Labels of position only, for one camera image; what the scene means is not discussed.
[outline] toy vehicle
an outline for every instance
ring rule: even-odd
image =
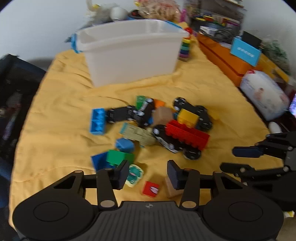
[[[151,146],[155,143],[155,138],[146,130],[124,123],[119,132],[124,138],[139,141],[141,146]]]
[[[134,110],[136,110],[136,108],[133,105],[109,109],[106,112],[106,121],[108,123],[115,123],[118,121],[125,121],[125,120],[132,121]]]
[[[173,103],[174,109],[176,111],[180,111],[181,109],[185,109],[187,111],[190,111],[196,115],[198,115],[200,118],[195,126],[196,129],[207,131],[210,130],[213,126],[210,117],[207,113],[207,109],[203,107],[202,105],[196,105],[193,106],[192,104],[188,103],[186,99],[178,97],[174,100]]]
[[[151,98],[145,99],[141,108],[138,111],[134,111],[134,119],[139,127],[148,126],[148,120],[150,119],[152,112],[155,109],[154,100]]]
[[[193,148],[190,145],[180,142],[165,133],[165,125],[156,125],[153,127],[152,134],[159,141],[161,145],[170,150],[173,153],[183,151],[183,155],[186,159],[197,160],[201,156],[201,151],[198,148]]]

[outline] white plastic bin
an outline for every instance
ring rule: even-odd
[[[77,32],[94,86],[126,83],[174,71],[188,32],[161,20],[101,24]]]

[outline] bed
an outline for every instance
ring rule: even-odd
[[[281,160],[269,156],[260,159],[236,158],[234,146],[249,146],[268,133],[250,103],[221,70],[192,44],[189,62],[177,62],[171,75],[157,76],[131,83],[93,88],[83,54],[72,50],[58,54],[34,98],[18,142],[10,188],[10,217],[15,207],[46,186],[74,170],[95,173],[90,156],[114,149],[123,122],[108,124],[106,134],[89,133],[93,108],[114,108],[134,104],[136,95],[165,101],[169,106],[180,96],[190,103],[205,106],[214,117],[210,140],[197,161],[186,160],[160,145],[137,147],[135,164],[144,170],[143,179],[133,188],[115,191],[123,200],[168,200],[164,178],[167,160],[181,168],[194,168],[201,174],[219,170],[221,162],[248,163],[259,168],[280,167]],[[145,181],[160,184],[156,198],[141,194]],[[96,204],[96,191],[89,189],[86,199]],[[202,190],[200,203],[210,200],[209,190]]]

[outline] blue toy block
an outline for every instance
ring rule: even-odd
[[[131,140],[125,138],[117,139],[115,147],[125,153],[132,153],[135,150],[135,144]]]
[[[111,166],[110,163],[106,161],[107,154],[108,152],[103,152],[101,154],[91,156],[91,161],[96,171],[104,168],[115,168],[115,166]]]
[[[149,125],[152,125],[152,124],[153,124],[153,117],[152,117],[152,116],[149,118],[149,120],[148,120],[148,124],[149,124]]]
[[[93,135],[103,135],[105,133],[105,110],[103,108],[92,110],[89,132]]]

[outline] toy block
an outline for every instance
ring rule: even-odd
[[[172,197],[181,195],[184,192],[184,190],[176,190],[176,189],[174,189],[169,177],[165,178],[165,185],[166,185],[167,191],[168,191],[168,193],[167,193],[168,198],[172,198]]]
[[[165,106],[165,102],[158,99],[154,99],[154,106],[155,106],[155,109],[161,106]]]
[[[125,138],[117,139],[115,147],[125,153],[132,153],[135,150],[135,144],[131,140]]]
[[[129,164],[133,164],[133,159],[134,154],[109,150],[106,161],[109,162],[111,165],[119,165],[123,160],[127,160]]]
[[[140,181],[143,175],[144,172],[141,168],[137,165],[131,164],[129,167],[128,178],[126,179],[126,185],[132,188]]]
[[[185,124],[188,128],[194,128],[199,118],[200,117],[198,115],[185,109],[181,109],[178,114],[177,121],[180,124]]]
[[[158,194],[158,190],[158,184],[146,181],[143,189],[143,194],[149,197],[156,197]]]
[[[173,119],[172,110],[168,107],[158,107],[152,114],[153,125],[166,125]]]
[[[207,133],[199,131],[195,128],[188,128],[184,124],[180,124],[176,120],[172,120],[166,125],[165,133],[187,145],[203,150],[210,138]]]
[[[143,95],[137,95],[136,97],[136,109],[140,109],[142,104],[144,103],[146,97]]]
[[[148,131],[125,122],[119,132],[124,138],[139,141],[142,146],[154,145],[156,139]]]
[[[103,108],[92,110],[89,132],[93,135],[103,135],[105,133],[105,110]]]
[[[101,154],[91,156],[91,161],[96,171],[104,168],[114,168],[114,166],[110,165],[110,163],[106,161],[107,154],[108,152],[103,152]]]

